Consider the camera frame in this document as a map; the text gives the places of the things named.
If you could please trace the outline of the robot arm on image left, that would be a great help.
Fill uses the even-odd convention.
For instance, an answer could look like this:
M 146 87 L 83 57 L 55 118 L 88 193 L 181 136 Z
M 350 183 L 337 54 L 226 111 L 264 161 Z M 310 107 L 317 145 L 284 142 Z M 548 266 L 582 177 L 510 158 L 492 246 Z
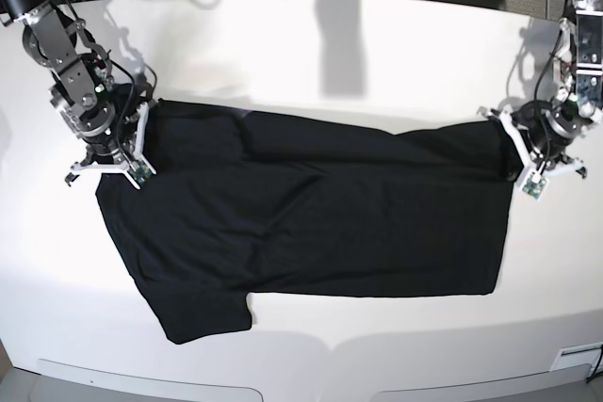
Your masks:
M 122 66 L 87 29 L 70 0 L 1 0 L 10 23 L 24 26 L 23 47 L 55 81 L 51 103 L 86 157 L 73 164 L 73 181 L 85 170 L 122 173 L 138 184 L 155 173 L 143 154 L 154 100 L 152 87 L 131 77 L 116 83 Z

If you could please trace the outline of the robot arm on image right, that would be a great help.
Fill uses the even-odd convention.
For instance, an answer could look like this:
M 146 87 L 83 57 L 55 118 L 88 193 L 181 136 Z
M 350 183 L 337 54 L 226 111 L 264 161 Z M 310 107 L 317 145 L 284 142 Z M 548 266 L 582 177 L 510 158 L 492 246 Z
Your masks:
M 513 114 L 539 172 L 602 122 L 602 0 L 563 0 L 559 32 L 532 100 Z

